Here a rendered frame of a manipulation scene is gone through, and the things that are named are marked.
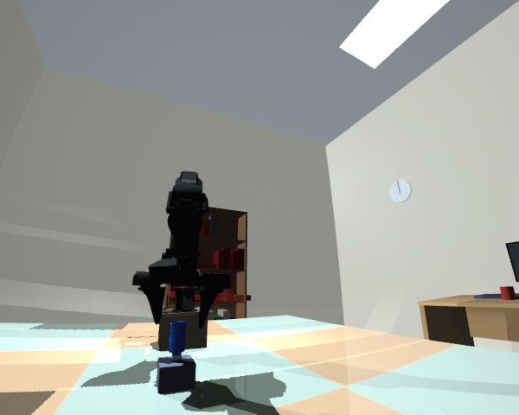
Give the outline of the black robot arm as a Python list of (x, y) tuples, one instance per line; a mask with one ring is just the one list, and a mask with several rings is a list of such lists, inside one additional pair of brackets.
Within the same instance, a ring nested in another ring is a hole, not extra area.
[[(197, 172), (181, 172), (176, 180), (166, 205), (168, 227), (171, 232), (170, 243), (199, 245), (202, 230), (202, 215), (208, 211), (208, 198), (202, 191), (203, 181)], [(151, 284), (171, 284), (171, 291), (176, 291), (175, 313), (197, 311), (194, 307), (195, 291), (201, 285), (174, 284), (179, 278), (190, 279), (193, 271), (189, 255), (179, 252), (178, 258), (171, 258), (170, 253), (163, 253), (161, 260), (149, 266)], [(173, 288), (174, 286), (197, 286), (197, 288)]]

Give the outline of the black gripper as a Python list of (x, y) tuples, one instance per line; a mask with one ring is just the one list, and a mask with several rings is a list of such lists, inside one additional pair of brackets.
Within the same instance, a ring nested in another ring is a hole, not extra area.
[[(223, 289), (231, 288), (230, 278), (227, 274), (203, 274), (199, 276), (197, 269), (197, 259), (201, 256), (198, 251), (199, 246), (187, 243), (173, 243), (170, 248), (166, 248), (166, 252), (170, 253), (171, 258), (178, 258), (179, 252), (189, 255), (193, 271), (190, 273), (190, 279), (183, 277), (174, 284), (182, 285), (201, 285), (204, 290), (199, 291), (201, 297), (199, 309), (199, 329), (204, 326), (204, 322), (211, 310), (212, 303)], [(137, 271), (132, 278), (132, 285), (141, 286), (138, 289), (143, 291), (147, 296), (151, 307), (155, 324), (159, 324), (162, 317), (164, 293), (166, 287), (160, 287), (162, 284), (151, 284), (150, 273), (148, 271)]]

